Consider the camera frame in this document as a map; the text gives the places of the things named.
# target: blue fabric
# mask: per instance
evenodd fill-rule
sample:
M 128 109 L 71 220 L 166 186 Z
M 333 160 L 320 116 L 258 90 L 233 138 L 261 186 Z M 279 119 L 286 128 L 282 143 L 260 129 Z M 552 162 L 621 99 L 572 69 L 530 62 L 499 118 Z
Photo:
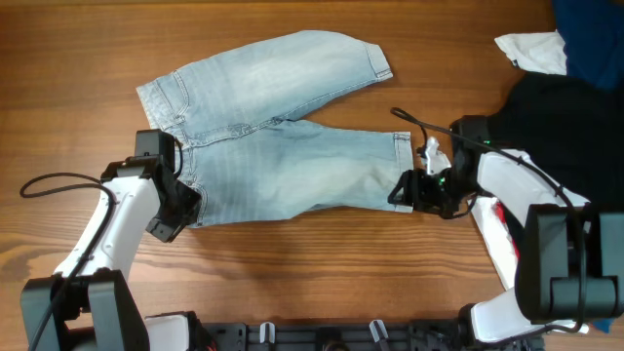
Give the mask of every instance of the blue fabric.
M 613 90 L 624 78 L 624 7 L 609 0 L 553 0 L 567 75 Z
M 409 133 L 301 120 L 334 98 L 392 77 L 381 49 L 302 31 L 190 63 L 137 88 L 151 128 L 183 144 L 180 179 L 202 195 L 194 226 L 291 218 L 387 203 L 413 167 Z
M 611 325 L 613 322 L 615 322 L 614 319 L 599 320 L 592 322 L 592 326 L 601 332 L 611 333 Z

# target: wood grain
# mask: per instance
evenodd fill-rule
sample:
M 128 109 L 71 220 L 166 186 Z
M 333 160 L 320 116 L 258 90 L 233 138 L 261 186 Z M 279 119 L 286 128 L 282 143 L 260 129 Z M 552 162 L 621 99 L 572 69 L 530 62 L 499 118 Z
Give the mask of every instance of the wood grain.
M 554 29 L 548 1 L 346 1 L 0 8 L 0 350 L 26 347 L 25 281 L 73 247 L 97 197 L 22 200 L 43 173 L 98 176 L 148 128 L 135 87 L 190 61 L 301 29 L 381 46 L 395 77 L 309 119 L 371 131 L 419 130 L 401 106 L 448 125 L 497 110 L 522 75 L 493 38 Z M 449 141 L 443 136 L 443 149 Z M 334 209 L 280 222 L 145 236 L 130 285 L 144 315 L 195 310 L 203 321 L 388 321 L 445 318 L 502 292 L 470 218 Z M 614 335 L 549 336 L 549 350 L 621 350 Z

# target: jeans pocket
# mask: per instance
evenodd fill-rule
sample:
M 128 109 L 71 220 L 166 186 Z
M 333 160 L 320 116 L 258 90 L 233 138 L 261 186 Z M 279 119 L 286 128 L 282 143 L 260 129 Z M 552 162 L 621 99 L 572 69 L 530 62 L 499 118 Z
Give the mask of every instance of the jeans pocket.
M 184 112 L 188 109 L 189 98 L 186 85 L 176 71 L 156 80 L 162 98 L 170 109 L 171 116 L 177 121 L 184 121 Z

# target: black cloth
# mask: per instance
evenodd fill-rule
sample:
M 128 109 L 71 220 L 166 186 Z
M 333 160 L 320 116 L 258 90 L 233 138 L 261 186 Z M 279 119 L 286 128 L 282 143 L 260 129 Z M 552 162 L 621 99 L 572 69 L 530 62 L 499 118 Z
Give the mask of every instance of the black cloth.
M 527 73 L 487 126 L 492 141 L 525 150 L 569 190 L 594 204 L 624 204 L 623 105 L 622 88 Z

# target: jeans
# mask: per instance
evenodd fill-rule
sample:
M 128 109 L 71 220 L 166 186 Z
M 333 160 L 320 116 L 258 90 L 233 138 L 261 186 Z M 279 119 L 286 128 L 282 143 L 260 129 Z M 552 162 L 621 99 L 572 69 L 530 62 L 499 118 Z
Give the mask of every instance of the jeans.
M 198 227 L 335 206 L 411 212 L 387 203 L 413 167 L 409 133 L 301 120 L 390 77 L 378 46 L 301 31 L 190 63 L 137 91 L 150 127 L 183 145 L 179 179 L 202 196 Z

